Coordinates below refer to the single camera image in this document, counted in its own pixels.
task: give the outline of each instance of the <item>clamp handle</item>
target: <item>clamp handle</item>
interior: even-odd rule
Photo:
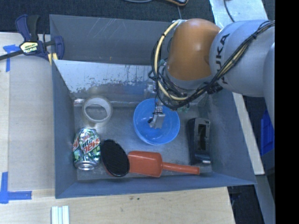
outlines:
[[[55,45],[56,46],[56,54],[59,59],[62,59],[64,56],[64,42],[61,36],[55,36],[54,42],[46,42],[45,44],[42,41],[38,40],[38,34],[36,31],[37,21],[39,19],[38,15],[28,16],[26,14],[18,17],[15,21],[18,32],[24,38],[23,45],[26,42],[33,42],[36,45],[36,51],[34,52],[24,52],[23,54],[26,56],[38,56],[44,58],[45,60],[49,60],[49,52],[46,49],[47,45]]]
[[[22,35],[25,42],[38,40],[36,33],[36,24],[38,19],[38,15],[28,16],[24,14],[15,20],[17,30]]]

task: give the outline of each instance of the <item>wooden table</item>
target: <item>wooden table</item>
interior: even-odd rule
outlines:
[[[0,42],[0,55],[5,54],[4,42]],[[9,72],[5,69],[4,60],[0,62],[0,172],[8,171]],[[64,205],[69,206],[71,224],[235,223],[228,190],[223,187],[67,199],[55,199],[54,189],[33,190],[32,200],[0,204],[0,224],[48,224],[51,207]]]

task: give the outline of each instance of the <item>yellow cable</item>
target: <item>yellow cable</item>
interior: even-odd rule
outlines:
[[[155,60],[154,60],[154,69],[155,69],[155,72],[156,74],[158,73],[157,69],[158,69],[158,54],[159,54],[159,51],[160,51],[160,48],[161,48],[161,45],[162,45],[162,42],[164,40],[164,38],[166,37],[166,35],[179,23],[179,21],[175,21],[174,23],[172,23],[166,30],[165,32],[163,33],[163,35],[161,36],[159,42],[158,42],[158,45],[157,45],[157,49],[156,49],[156,52],[155,52]],[[162,86],[162,84],[160,83],[160,81],[158,81],[158,85],[159,85],[159,88],[161,89],[161,91],[168,97],[168,98],[171,98],[171,99],[174,99],[174,100],[186,100],[188,97],[185,97],[185,98],[180,98],[180,97],[176,97],[176,96],[173,96],[171,94],[169,94],[166,89]]]

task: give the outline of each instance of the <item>mountain dew can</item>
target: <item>mountain dew can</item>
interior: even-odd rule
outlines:
[[[95,129],[78,131],[73,143],[74,166],[81,170],[92,170],[100,163],[100,136]]]

